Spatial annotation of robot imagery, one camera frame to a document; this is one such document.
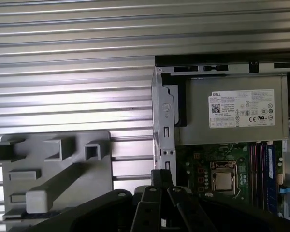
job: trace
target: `metal frame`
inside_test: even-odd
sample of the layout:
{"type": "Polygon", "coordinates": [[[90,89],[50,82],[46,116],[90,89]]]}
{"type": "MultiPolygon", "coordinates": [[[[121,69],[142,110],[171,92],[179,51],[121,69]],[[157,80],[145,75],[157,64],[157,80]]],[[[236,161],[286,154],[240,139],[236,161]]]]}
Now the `metal frame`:
{"type": "Polygon", "coordinates": [[[175,138],[180,133],[179,89],[163,82],[163,76],[190,79],[280,76],[282,92],[282,138],[288,137],[287,73],[290,72],[290,52],[259,52],[208,55],[178,55],[155,57],[152,81],[154,139],[156,167],[170,169],[176,184],[175,138]],[[227,71],[206,71],[206,66],[227,65],[227,71]],[[197,66],[197,71],[175,72],[174,67],[197,66]]]}

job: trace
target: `gray plastic part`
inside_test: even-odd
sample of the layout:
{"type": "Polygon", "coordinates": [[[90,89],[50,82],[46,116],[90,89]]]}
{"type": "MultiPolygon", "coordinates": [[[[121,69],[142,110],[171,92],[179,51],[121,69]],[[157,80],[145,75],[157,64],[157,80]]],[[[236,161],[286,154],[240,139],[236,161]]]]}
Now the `gray plastic part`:
{"type": "Polygon", "coordinates": [[[5,213],[3,215],[3,220],[22,218],[25,214],[26,214],[26,210],[24,208],[15,208],[5,213]]]}
{"type": "Polygon", "coordinates": [[[26,192],[26,210],[29,214],[47,213],[56,200],[85,171],[84,164],[73,163],[44,184],[26,192]]]}
{"type": "Polygon", "coordinates": [[[54,143],[58,146],[58,152],[46,158],[45,161],[63,161],[75,152],[75,138],[53,138],[46,140],[47,143],[54,143]]]}
{"type": "Polygon", "coordinates": [[[91,141],[85,145],[85,159],[96,157],[98,160],[103,159],[107,154],[108,144],[106,141],[91,141]]]}
{"type": "Polygon", "coordinates": [[[37,180],[39,179],[42,174],[41,170],[11,170],[9,172],[10,180],[37,180]]]}
{"type": "Polygon", "coordinates": [[[25,193],[15,193],[10,196],[10,203],[14,204],[25,204],[26,194],[25,193]]]}
{"type": "MultiPolygon", "coordinates": [[[[61,212],[67,207],[76,207],[113,190],[112,150],[110,133],[108,131],[14,134],[3,136],[2,142],[5,143],[6,141],[23,141],[14,144],[14,153],[17,155],[26,154],[25,159],[20,159],[16,162],[4,162],[2,164],[6,212],[20,207],[26,210],[26,192],[34,187],[42,186],[48,180],[70,167],[73,163],[84,164],[85,172],[66,190],[62,190],[61,188],[60,191],[63,191],[63,193],[53,201],[52,209],[50,212],[46,213],[47,215],[52,214],[54,211],[61,212]],[[45,162],[47,158],[54,154],[58,154],[60,151],[58,139],[61,141],[69,140],[65,138],[74,138],[75,150],[73,154],[71,154],[71,152],[66,153],[64,150],[66,146],[62,146],[63,152],[61,161],[45,162]],[[101,160],[98,160],[98,158],[86,158],[85,146],[88,143],[104,144],[105,150],[101,153],[104,153],[104,155],[101,156],[101,160]],[[41,170],[41,176],[38,178],[39,171],[37,171],[37,179],[31,179],[31,175],[34,176],[34,174],[32,174],[33,172],[31,172],[30,174],[25,174],[26,178],[31,176],[27,180],[25,180],[26,178],[21,181],[15,179],[10,180],[10,172],[15,170],[18,172],[41,170]]],[[[35,215],[36,214],[29,214],[22,218],[5,221],[7,231],[15,226],[26,227],[45,220],[45,216],[36,219],[35,215]]]]}
{"type": "Polygon", "coordinates": [[[25,158],[24,155],[17,154],[14,146],[17,143],[21,143],[24,140],[9,140],[0,142],[0,163],[4,162],[15,162],[25,158]]]}

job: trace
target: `black ram slot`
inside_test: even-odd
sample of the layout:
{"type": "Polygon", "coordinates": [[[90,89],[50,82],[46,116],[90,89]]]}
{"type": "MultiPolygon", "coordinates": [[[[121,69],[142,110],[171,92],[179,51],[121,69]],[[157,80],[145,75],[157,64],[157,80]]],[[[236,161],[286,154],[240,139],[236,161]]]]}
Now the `black ram slot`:
{"type": "Polygon", "coordinates": [[[265,146],[262,144],[260,148],[260,158],[261,158],[261,175],[260,175],[260,188],[261,188],[261,209],[267,210],[267,194],[266,194],[266,171],[265,171],[265,146]]]}
{"type": "Polygon", "coordinates": [[[258,208],[264,209],[264,192],[263,192],[263,166],[262,166],[262,145],[261,144],[256,144],[256,159],[257,159],[257,196],[258,196],[258,208]]]}
{"type": "Polygon", "coordinates": [[[257,156],[256,156],[256,145],[251,145],[250,152],[250,199],[251,204],[255,207],[258,207],[258,178],[257,178],[257,156]]]}

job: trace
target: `black plastic part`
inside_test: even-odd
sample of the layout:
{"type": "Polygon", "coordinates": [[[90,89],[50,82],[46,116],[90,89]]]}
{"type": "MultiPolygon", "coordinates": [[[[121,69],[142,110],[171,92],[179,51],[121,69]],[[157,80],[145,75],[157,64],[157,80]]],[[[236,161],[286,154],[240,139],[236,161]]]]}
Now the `black plastic part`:
{"type": "Polygon", "coordinates": [[[290,68],[290,62],[274,63],[274,69],[290,68]]]}
{"type": "Polygon", "coordinates": [[[170,170],[151,170],[151,185],[160,189],[173,187],[172,174],[170,170]]]}
{"type": "MultiPolygon", "coordinates": [[[[155,178],[154,183],[163,187],[165,185],[162,183],[170,185],[169,170],[154,171],[152,173],[155,178]]],[[[62,212],[25,231],[81,232],[89,229],[128,232],[131,229],[134,232],[237,232],[239,228],[243,228],[245,231],[253,232],[290,232],[290,221],[284,218],[246,205],[242,201],[226,198],[219,193],[207,194],[207,196],[191,195],[181,187],[171,186],[166,190],[158,186],[149,186],[143,192],[138,209],[136,211],[132,209],[132,195],[118,189],[62,212]],[[160,212],[163,208],[167,212],[169,228],[161,227],[160,212]]]]}
{"type": "Polygon", "coordinates": [[[117,189],[26,229],[26,232],[81,232],[127,230],[132,222],[132,194],[117,189]]]}
{"type": "Polygon", "coordinates": [[[175,85],[178,87],[178,122],[176,127],[187,126],[187,103],[186,103],[186,79],[182,76],[171,76],[169,73],[163,73],[162,84],[175,85]]]}
{"type": "Polygon", "coordinates": [[[131,232],[158,232],[161,227],[161,189],[156,186],[145,188],[132,223],[131,232]]]}
{"type": "Polygon", "coordinates": [[[258,52],[237,53],[212,53],[195,55],[167,55],[155,56],[157,67],[166,66],[192,66],[204,63],[229,63],[229,62],[289,62],[290,50],[264,50],[258,52]]]}
{"type": "Polygon", "coordinates": [[[253,61],[249,63],[249,73],[259,72],[259,62],[253,61]]]}
{"type": "Polygon", "coordinates": [[[174,207],[177,207],[189,232],[218,232],[197,199],[191,200],[181,187],[169,188],[168,194],[174,207]]]}
{"type": "Polygon", "coordinates": [[[177,66],[174,67],[174,72],[197,72],[199,66],[177,66]]]}
{"type": "Polygon", "coordinates": [[[203,67],[204,71],[212,71],[212,70],[216,70],[216,71],[228,71],[229,70],[229,66],[228,65],[216,65],[216,66],[211,66],[211,65],[206,65],[203,67]]]}

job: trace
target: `gray plastic bracket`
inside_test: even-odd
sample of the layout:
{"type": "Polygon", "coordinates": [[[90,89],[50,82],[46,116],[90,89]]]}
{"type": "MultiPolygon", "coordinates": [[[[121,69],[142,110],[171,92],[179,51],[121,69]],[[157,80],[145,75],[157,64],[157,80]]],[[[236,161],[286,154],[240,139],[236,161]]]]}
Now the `gray plastic bracket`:
{"type": "Polygon", "coordinates": [[[109,141],[91,141],[85,145],[85,160],[97,157],[102,160],[108,155],[109,141]]]}
{"type": "Polygon", "coordinates": [[[73,137],[53,138],[44,142],[58,144],[58,153],[46,158],[45,161],[63,161],[75,152],[75,138],[73,137]]]}
{"type": "Polygon", "coordinates": [[[0,142],[0,163],[15,162],[25,158],[15,153],[14,145],[24,140],[9,140],[0,142]]]}
{"type": "Polygon", "coordinates": [[[41,170],[16,170],[9,171],[10,181],[14,180],[37,180],[42,176],[41,170]]]}
{"type": "Polygon", "coordinates": [[[26,192],[26,209],[29,214],[47,213],[56,200],[84,172],[83,165],[73,163],[53,178],[26,192]]]}

